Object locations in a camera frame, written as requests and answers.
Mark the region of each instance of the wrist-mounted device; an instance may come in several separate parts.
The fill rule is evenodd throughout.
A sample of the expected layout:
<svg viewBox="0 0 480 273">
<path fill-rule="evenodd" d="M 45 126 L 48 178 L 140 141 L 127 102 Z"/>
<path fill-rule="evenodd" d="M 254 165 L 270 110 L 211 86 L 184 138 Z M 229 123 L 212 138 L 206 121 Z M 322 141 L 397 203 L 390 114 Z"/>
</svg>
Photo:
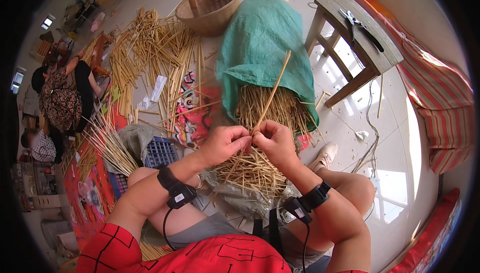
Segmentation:
<svg viewBox="0 0 480 273">
<path fill-rule="evenodd" d="M 197 191 L 193 186 L 183 184 L 166 165 L 156 167 L 159 170 L 156 176 L 160 184 L 170 193 L 170 199 L 166 202 L 168 207 L 179 209 L 197 197 Z"/>
<path fill-rule="evenodd" d="M 306 195 L 300 198 L 292 197 L 288 199 L 283 204 L 283 207 L 300 221 L 308 224 L 311 222 L 311 217 L 308 213 L 327 201 L 329 190 L 330 186 L 324 180 L 321 185 L 314 187 Z"/>
</svg>

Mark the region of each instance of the power outlet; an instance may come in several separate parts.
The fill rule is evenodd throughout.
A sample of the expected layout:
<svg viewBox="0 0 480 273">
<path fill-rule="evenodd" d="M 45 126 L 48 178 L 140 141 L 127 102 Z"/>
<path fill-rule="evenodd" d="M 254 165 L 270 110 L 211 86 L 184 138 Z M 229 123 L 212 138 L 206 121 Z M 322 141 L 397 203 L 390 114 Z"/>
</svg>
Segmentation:
<svg viewBox="0 0 480 273">
<path fill-rule="evenodd" d="M 374 184 L 374 186 L 375 186 L 375 194 L 376 194 L 377 191 L 378 191 L 378 188 L 380 187 L 380 179 L 370 177 L 370 181 L 371 181 L 371 182 Z"/>
</svg>

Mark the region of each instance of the black hair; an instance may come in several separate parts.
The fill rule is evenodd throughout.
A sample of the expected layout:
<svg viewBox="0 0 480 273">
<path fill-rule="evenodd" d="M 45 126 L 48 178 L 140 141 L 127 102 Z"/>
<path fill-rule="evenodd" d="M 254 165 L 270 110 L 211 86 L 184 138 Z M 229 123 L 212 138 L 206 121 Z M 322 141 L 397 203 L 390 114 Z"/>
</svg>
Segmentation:
<svg viewBox="0 0 480 273">
<path fill-rule="evenodd" d="M 42 91 L 42 86 L 45 84 L 45 78 L 43 74 L 47 72 L 48 66 L 41 66 L 33 72 L 32 75 L 32 88 L 38 94 Z"/>
<path fill-rule="evenodd" d="M 35 128 L 25 128 L 25 131 L 23 132 L 22 137 L 20 138 L 21 145 L 24 148 L 30 148 L 30 145 L 28 142 L 29 134 L 37 134 L 37 130 Z"/>
</svg>

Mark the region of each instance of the striped curtain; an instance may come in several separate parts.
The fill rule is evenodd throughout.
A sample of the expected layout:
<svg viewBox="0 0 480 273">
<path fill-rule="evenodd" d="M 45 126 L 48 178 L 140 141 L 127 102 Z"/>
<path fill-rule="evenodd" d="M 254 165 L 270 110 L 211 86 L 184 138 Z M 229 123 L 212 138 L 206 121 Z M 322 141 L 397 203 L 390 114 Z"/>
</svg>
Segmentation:
<svg viewBox="0 0 480 273">
<path fill-rule="evenodd" d="M 430 167 L 435 174 L 463 163 L 474 146 L 473 91 L 457 66 L 428 53 L 395 19 L 377 13 L 404 60 L 396 68 L 406 92 L 425 118 Z"/>
</svg>

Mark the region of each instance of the woven basket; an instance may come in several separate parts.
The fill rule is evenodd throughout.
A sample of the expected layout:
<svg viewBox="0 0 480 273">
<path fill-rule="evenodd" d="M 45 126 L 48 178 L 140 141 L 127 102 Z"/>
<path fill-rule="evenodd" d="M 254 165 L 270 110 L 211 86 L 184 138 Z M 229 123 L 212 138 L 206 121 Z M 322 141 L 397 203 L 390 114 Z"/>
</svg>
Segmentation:
<svg viewBox="0 0 480 273">
<path fill-rule="evenodd" d="M 240 0 L 182 0 L 175 16 L 201 36 L 225 32 Z"/>
</svg>

